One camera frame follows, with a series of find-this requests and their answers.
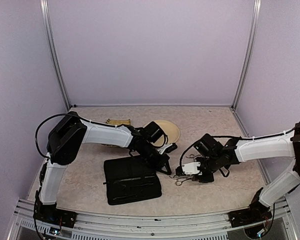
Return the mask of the black zip tool case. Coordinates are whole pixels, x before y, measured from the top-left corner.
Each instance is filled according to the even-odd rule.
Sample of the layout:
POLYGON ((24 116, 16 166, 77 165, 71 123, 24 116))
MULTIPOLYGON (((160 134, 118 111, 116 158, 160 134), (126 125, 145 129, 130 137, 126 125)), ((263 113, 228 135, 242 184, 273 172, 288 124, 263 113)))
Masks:
POLYGON ((108 159, 103 163, 106 197, 110 206, 162 196, 157 173, 140 156, 108 159))

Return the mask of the thinning silver scissors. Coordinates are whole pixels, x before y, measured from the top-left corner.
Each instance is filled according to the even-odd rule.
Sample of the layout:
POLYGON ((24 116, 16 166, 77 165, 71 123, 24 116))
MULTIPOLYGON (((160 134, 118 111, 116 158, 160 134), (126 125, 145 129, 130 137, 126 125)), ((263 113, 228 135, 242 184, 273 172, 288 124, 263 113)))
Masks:
POLYGON ((194 161, 198 156, 200 155, 191 153, 190 155, 186 155, 185 157, 194 161))

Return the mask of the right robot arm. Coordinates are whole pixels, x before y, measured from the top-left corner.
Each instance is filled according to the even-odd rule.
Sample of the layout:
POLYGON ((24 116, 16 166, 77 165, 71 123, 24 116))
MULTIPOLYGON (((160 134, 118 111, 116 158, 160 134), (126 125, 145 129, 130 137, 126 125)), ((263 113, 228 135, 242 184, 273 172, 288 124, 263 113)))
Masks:
POLYGON ((290 157, 294 160, 268 186, 261 188, 246 210, 246 218, 256 222, 276 200, 292 192, 300 185, 300 121, 287 131, 259 137, 242 138, 228 136, 226 144, 217 141, 217 136, 206 133, 191 145, 200 156, 193 162, 179 163, 177 176, 192 176, 200 183, 211 183, 214 173, 222 168, 251 160, 290 157))

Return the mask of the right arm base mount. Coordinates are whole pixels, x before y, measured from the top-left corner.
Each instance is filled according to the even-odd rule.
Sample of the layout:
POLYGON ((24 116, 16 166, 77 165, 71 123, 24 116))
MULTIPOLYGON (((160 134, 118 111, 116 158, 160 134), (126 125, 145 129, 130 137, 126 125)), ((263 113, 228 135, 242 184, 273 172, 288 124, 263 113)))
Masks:
POLYGON ((232 228, 250 225, 265 221, 272 218, 271 211, 267 210, 263 213, 251 211, 249 208, 235 210, 228 213, 230 224, 232 228))

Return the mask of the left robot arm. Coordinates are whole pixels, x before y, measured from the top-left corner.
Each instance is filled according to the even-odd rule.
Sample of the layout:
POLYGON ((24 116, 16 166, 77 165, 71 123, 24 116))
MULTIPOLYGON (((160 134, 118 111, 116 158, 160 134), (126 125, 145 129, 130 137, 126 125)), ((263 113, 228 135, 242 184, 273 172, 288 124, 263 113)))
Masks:
POLYGON ((60 218, 60 211, 56 208, 57 195, 65 169, 76 158, 81 145, 101 144, 111 145, 130 152, 138 153, 145 163, 153 170, 171 175, 170 157, 166 149, 168 135, 154 121, 144 127, 133 127, 128 124, 106 124, 85 119, 75 111, 60 113, 43 120, 36 128, 40 128, 48 121, 60 117, 61 120, 48 134, 46 152, 37 149, 45 159, 43 177, 38 190, 38 202, 42 204, 39 212, 47 221, 53 223, 60 218))

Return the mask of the straight silver scissors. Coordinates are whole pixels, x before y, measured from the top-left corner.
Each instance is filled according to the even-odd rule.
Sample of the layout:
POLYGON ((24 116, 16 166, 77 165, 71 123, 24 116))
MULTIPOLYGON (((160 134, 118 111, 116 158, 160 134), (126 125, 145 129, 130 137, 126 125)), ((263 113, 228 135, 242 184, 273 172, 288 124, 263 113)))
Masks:
POLYGON ((174 184, 179 187, 181 186, 184 182, 186 181, 191 181, 192 180, 192 176, 178 176, 178 175, 173 175, 173 176, 169 176, 170 179, 174 180, 174 184))

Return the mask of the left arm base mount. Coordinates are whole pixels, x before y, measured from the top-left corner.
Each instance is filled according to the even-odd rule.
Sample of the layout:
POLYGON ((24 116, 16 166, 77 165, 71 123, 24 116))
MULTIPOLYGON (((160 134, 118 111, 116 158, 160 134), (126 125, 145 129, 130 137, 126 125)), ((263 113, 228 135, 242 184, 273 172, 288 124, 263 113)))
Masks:
POLYGON ((78 214, 74 211, 56 208, 54 210, 45 210, 43 212, 36 210, 33 214, 33 217, 43 223, 73 229, 77 219, 77 215, 78 214))

